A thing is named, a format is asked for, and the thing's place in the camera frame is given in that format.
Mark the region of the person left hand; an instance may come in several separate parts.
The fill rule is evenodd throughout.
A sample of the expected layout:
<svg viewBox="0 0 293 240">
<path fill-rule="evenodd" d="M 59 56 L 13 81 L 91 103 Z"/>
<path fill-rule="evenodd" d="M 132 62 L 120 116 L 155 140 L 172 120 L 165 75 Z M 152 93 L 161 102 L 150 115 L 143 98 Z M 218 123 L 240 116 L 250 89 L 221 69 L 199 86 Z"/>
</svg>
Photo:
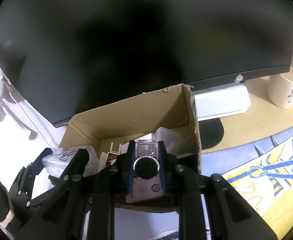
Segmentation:
<svg viewBox="0 0 293 240">
<path fill-rule="evenodd" d="M 9 210 L 5 219 L 0 222 L 0 226 L 2 226 L 3 228 L 6 228 L 8 226 L 8 224 L 14 219 L 14 217 L 15 217 L 14 211 Z"/>
</svg>

